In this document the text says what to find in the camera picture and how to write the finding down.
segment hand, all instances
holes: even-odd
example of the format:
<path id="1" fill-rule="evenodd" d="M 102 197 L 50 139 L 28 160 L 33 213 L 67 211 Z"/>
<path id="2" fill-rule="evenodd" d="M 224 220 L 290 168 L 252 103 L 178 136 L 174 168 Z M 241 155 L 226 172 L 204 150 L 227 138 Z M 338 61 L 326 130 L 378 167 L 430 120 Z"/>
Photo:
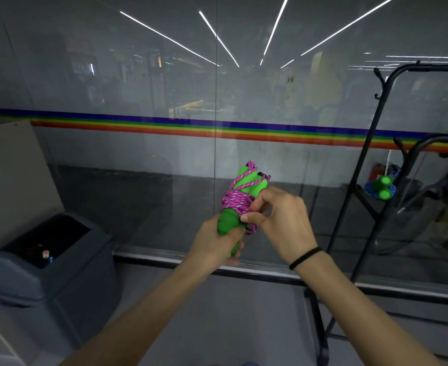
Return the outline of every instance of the hand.
<path id="1" fill-rule="evenodd" d="M 269 207 L 272 212 L 267 217 L 263 212 Z M 317 247 L 301 197 L 271 186 L 261 190 L 249 210 L 252 212 L 243 214 L 241 221 L 260 226 L 280 257 L 288 264 Z"/>
<path id="2" fill-rule="evenodd" d="M 234 228 L 227 235 L 220 236 L 217 233 L 217 222 L 220 214 L 213 216 L 210 220 L 203 222 L 200 231 L 196 234 L 195 240 L 188 252 L 186 261 L 193 262 L 203 273 L 210 275 L 222 265 L 237 266 L 239 261 L 239 250 L 227 258 L 236 241 L 242 239 L 245 229 Z M 244 246 L 239 241 L 239 249 Z"/>

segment glass panel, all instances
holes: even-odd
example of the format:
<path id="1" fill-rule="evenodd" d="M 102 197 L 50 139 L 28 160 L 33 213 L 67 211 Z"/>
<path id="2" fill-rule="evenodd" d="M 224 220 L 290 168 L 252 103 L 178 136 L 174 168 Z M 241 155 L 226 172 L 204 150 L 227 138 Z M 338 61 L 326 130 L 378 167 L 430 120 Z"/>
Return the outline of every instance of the glass panel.
<path id="1" fill-rule="evenodd" d="M 196 1 L 0 0 L 29 92 L 0 107 L 32 120 L 65 208 L 120 244 L 187 252 L 213 213 L 216 40 L 198 12 L 216 25 L 216 3 Z"/>
<path id="2" fill-rule="evenodd" d="M 0 0 L 0 115 L 31 119 L 67 210 L 139 252 L 187 251 L 249 160 L 304 198 L 325 248 L 381 93 L 373 67 L 448 62 L 448 0 L 385 1 Z M 402 74 L 358 184 L 389 150 L 402 164 L 393 136 L 434 132 L 448 132 L 448 73 Z M 446 180 L 438 153 L 402 203 Z M 439 190 L 392 219 L 362 280 L 447 290 Z M 372 227 L 354 197 L 333 251 L 345 272 Z M 284 266 L 261 232 L 242 257 Z"/>
<path id="3" fill-rule="evenodd" d="M 217 206 L 239 167 L 252 160 L 271 174 L 272 184 L 304 198 L 318 243 L 327 246 L 378 104 L 374 93 L 381 93 L 373 67 L 387 78 L 419 59 L 448 62 L 448 4 L 422 0 L 419 8 L 421 0 L 384 1 L 218 0 L 217 34 L 228 51 L 217 46 Z M 402 165 L 393 136 L 411 146 L 434 132 L 448 132 L 448 73 L 404 73 L 393 86 L 359 185 L 377 163 L 386 163 L 389 149 L 391 163 Z M 422 153 L 410 174 L 410 192 L 448 172 L 448 159 L 435 153 L 448 146 L 428 150 L 434 152 Z M 384 205 L 368 200 L 378 210 Z M 447 273 L 435 278 L 436 266 L 448 266 L 447 249 L 430 249 L 424 266 L 414 252 L 401 249 L 401 258 L 388 252 L 428 234 L 443 208 L 429 199 L 425 211 L 394 220 L 362 280 L 415 282 L 436 291 L 438 283 L 448 284 Z M 373 224 L 353 197 L 333 251 L 343 271 L 352 271 Z M 438 246 L 443 241 L 432 234 L 429 239 Z M 247 241 L 245 261 L 283 264 L 261 233 Z"/>

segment black hair tie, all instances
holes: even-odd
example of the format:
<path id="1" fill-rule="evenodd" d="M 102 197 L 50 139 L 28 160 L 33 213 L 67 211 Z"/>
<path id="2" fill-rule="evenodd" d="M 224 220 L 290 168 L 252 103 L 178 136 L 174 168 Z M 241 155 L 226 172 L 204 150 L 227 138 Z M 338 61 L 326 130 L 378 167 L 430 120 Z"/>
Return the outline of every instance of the black hair tie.
<path id="1" fill-rule="evenodd" d="M 293 271 L 304 260 L 306 260 L 307 258 L 312 257 L 315 253 L 318 253 L 318 252 L 322 252 L 322 249 L 320 247 L 316 247 L 316 248 L 314 248 L 312 250 L 309 250 L 303 256 L 301 256 L 299 259 L 297 259 L 294 263 L 290 264 L 290 269 Z"/>

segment metal rack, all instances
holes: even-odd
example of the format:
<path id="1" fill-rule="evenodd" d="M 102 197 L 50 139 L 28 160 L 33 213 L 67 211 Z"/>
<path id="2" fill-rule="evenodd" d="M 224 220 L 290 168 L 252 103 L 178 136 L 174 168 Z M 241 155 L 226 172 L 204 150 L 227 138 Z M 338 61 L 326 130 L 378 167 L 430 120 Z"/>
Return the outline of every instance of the metal rack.
<path id="1" fill-rule="evenodd" d="M 404 156 L 404 163 L 401 167 L 401 171 L 394 182 L 394 185 L 397 187 L 398 192 L 392 198 L 385 202 L 380 212 L 377 212 L 363 196 L 363 191 L 358 186 L 358 176 L 366 158 L 366 154 L 369 150 L 373 135 L 377 128 L 379 118 L 381 116 L 381 113 L 383 112 L 383 108 L 385 107 L 386 100 L 388 99 L 388 96 L 390 95 L 390 92 L 392 90 L 393 83 L 395 79 L 403 72 L 448 72 L 448 64 L 421 64 L 420 61 L 418 61 L 416 64 L 405 64 L 394 70 L 386 80 L 381 75 L 380 70 L 378 68 L 374 68 L 374 73 L 380 80 L 382 92 L 380 96 L 378 94 L 375 94 L 375 99 L 379 100 L 379 102 L 375 111 L 375 115 L 373 117 L 373 122 L 371 123 L 368 130 L 368 134 L 366 136 L 363 148 L 361 149 L 360 157 L 356 164 L 353 177 L 351 178 L 347 189 L 346 197 L 344 198 L 341 211 L 339 212 L 339 215 L 337 217 L 336 225 L 331 235 L 329 245 L 326 249 L 326 252 L 330 254 L 332 248 L 334 247 L 334 242 L 337 238 L 339 229 L 341 228 L 341 225 L 343 223 L 343 219 L 349 206 L 349 202 L 351 201 L 351 197 L 354 194 L 361 202 L 361 204 L 367 209 L 368 213 L 373 218 L 375 225 L 373 226 L 373 229 L 371 230 L 371 233 L 360 254 L 360 257 L 358 258 L 358 262 L 356 263 L 353 272 L 351 273 L 350 280 L 352 283 L 355 283 L 355 281 L 357 280 L 359 273 L 366 262 L 366 258 L 374 245 L 375 240 L 382 231 L 389 217 L 392 215 L 395 202 L 397 202 L 399 198 L 401 198 L 401 194 L 403 193 L 405 185 L 407 183 L 407 177 L 411 172 L 412 167 L 414 166 L 414 163 L 420 152 L 425 147 L 435 142 L 448 143 L 448 134 L 434 134 L 418 141 L 409 151 L 406 151 L 404 149 L 402 141 L 400 139 L 393 138 L 395 145 L 401 150 Z M 336 320 L 332 318 L 327 328 L 324 329 L 322 317 L 320 315 L 320 308 L 318 306 L 317 296 L 310 288 L 305 289 L 304 296 L 308 305 L 307 307 L 309 309 L 309 314 L 313 318 L 312 325 L 315 328 L 314 335 L 316 338 L 314 339 L 314 343 L 316 349 L 317 365 L 326 366 L 329 363 L 329 346 L 327 338 L 331 335 Z"/>

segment rainbow stripe decal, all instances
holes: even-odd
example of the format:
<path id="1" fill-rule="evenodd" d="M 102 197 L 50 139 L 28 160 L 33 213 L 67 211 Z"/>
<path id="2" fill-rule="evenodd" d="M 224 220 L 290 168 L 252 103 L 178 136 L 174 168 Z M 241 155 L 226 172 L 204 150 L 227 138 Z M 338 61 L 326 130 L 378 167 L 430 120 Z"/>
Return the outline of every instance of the rainbow stripe decal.
<path id="1" fill-rule="evenodd" d="M 66 112 L 0 109 L 0 117 L 28 119 L 33 126 L 81 130 L 138 132 L 157 135 L 196 136 L 234 140 L 362 147 L 367 129 L 316 127 L 291 124 L 248 123 L 202 119 L 114 116 Z M 406 148 L 431 135 L 426 132 L 376 130 L 371 148 L 396 149 L 392 138 Z M 448 144 L 433 144 L 426 151 L 448 153 Z"/>

